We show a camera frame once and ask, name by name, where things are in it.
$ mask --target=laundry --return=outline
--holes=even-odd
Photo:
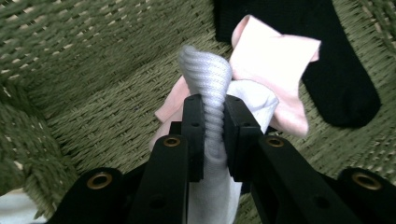
[[[241,98],[260,120],[265,132],[278,100],[273,92],[250,80],[231,81],[229,63],[218,55],[183,47],[179,66],[191,94],[201,94],[205,111],[204,179],[190,183],[189,223],[233,223],[242,183],[236,183],[227,167],[227,154],[222,140],[223,109],[226,94]],[[181,121],[182,106],[171,115],[151,140],[169,132],[171,121]]]
[[[381,103],[373,82],[347,39],[332,2],[215,0],[216,38],[232,42],[234,27],[250,14],[282,34],[320,40],[320,60],[307,66],[302,81],[326,122],[359,128],[374,118]]]
[[[318,59],[319,44],[312,38],[281,35],[252,16],[246,16],[234,29],[234,51],[230,59],[233,79],[254,80],[275,93],[279,105],[270,123],[272,127],[296,136],[307,135],[308,122],[298,87],[306,66]],[[188,96],[183,79],[180,78],[156,111],[159,120],[169,119]]]

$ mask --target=wicker texture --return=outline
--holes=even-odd
[[[347,166],[396,185],[396,15],[391,0],[333,0],[382,107],[358,130],[323,122],[304,86],[305,139],[287,137],[319,171]],[[147,160],[153,112],[191,44],[229,58],[205,1],[0,1],[0,195],[23,186],[49,217],[78,175]],[[237,223],[259,223],[250,196]]]

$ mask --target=black fabric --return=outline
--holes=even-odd
[[[340,127],[361,127],[377,113],[380,100],[332,6],[331,0],[215,0],[216,38],[230,42],[247,14],[282,34],[321,41],[319,61],[303,74],[320,115]]]

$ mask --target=pink cloth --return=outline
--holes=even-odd
[[[307,65],[318,59],[320,41],[281,35],[252,16],[246,16],[233,31],[230,65],[233,79],[253,80],[268,87],[279,100],[270,126],[296,136],[306,136],[308,122],[299,99],[299,81]],[[164,122],[177,112],[189,95],[181,77],[163,106],[155,113]]]

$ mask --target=metal grommet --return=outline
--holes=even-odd
[[[378,180],[364,173],[355,173],[352,175],[352,179],[355,181],[355,183],[366,189],[379,190],[382,188],[382,185],[378,182]]]
[[[283,147],[285,145],[282,140],[275,137],[268,137],[265,139],[265,142],[271,147]]]
[[[175,137],[167,137],[165,140],[163,140],[163,144],[166,145],[167,147],[175,147],[180,144],[180,139],[175,138]]]
[[[103,189],[111,183],[113,176],[107,172],[100,172],[93,175],[87,182],[90,189]]]

